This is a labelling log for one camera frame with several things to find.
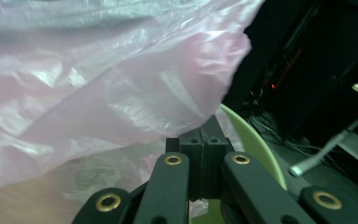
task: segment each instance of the translucent plastic sheet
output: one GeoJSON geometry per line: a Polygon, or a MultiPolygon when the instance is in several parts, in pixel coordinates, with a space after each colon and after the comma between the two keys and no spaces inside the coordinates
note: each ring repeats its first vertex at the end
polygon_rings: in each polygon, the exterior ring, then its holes
{"type": "MultiPolygon", "coordinates": [[[[244,151],[228,117],[216,117],[236,150],[244,151]]],[[[0,223],[71,223],[90,195],[100,189],[132,191],[151,176],[165,140],[135,144],[68,161],[45,175],[0,188],[0,223]]],[[[189,215],[208,212],[208,202],[195,201],[189,215]]]]}
{"type": "Polygon", "coordinates": [[[161,153],[137,146],[218,108],[261,3],[0,1],[0,223],[68,223],[86,194],[137,187],[161,153]]]}

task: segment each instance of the cable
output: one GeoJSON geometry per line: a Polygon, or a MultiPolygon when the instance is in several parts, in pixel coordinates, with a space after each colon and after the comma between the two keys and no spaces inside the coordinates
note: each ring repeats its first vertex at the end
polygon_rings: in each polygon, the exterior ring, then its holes
{"type": "Polygon", "coordinates": [[[317,149],[317,150],[322,150],[322,147],[314,147],[314,146],[310,146],[310,145],[301,145],[301,144],[296,144],[296,143],[291,143],[291,145],[295,146],[295,147],[306,147],[306,148],[312,148],[312,149],[317,149]]]}
{"type": "Polygon", "coordinates": [[[273,125],[276,126],[275,120],[273,120],[273,122],[272,122],[271,119],[267,118],[266,115],[260,114],[258,117],[260,117],[260,121],[262,121],[265,125],[271,126],[273,123],[273,125]]]}
{"type": "MultiPolygon", "coordinates": [[[[257,120],[254,116],[250,117],[254,122],[256,122],[258,125],[260,125],[261,127],[263,127],[269,134],[270,136],[274,137],[274,139],[277,142],[271,142],[270,140],[268,140],[263,134],[260,134],[264,140],[274,143],[274,144],[279,144],[282,145],[284,147],[288,147],[289,149],[294,149],[296,151],[298,151],[299,153],[310,157],[311,154],[304,152],[303,150],[301,150],[300,148],[294,146],[292,143],[290,143],[289,141],[283,141],[283,138],[274,130],[272,130],[270,127],[268,127],[267,125],[263,124],[262,122],[260,122],[259,120],[257,120]]],[[[250,123],[252,124],[252,126],[257,130],[258,133],[260,133],[260,131],[257,129],[257,127],[254,126],[254,124],[252,123],[252,121],[249,119],[250,123]]]]}
{"type": "Polygon", "coordinates": [[[260,88],[260,94],[258,95],[258,97],[259,98],[263,97],[263,93],[264,93],[263,88],[260,88]]]}

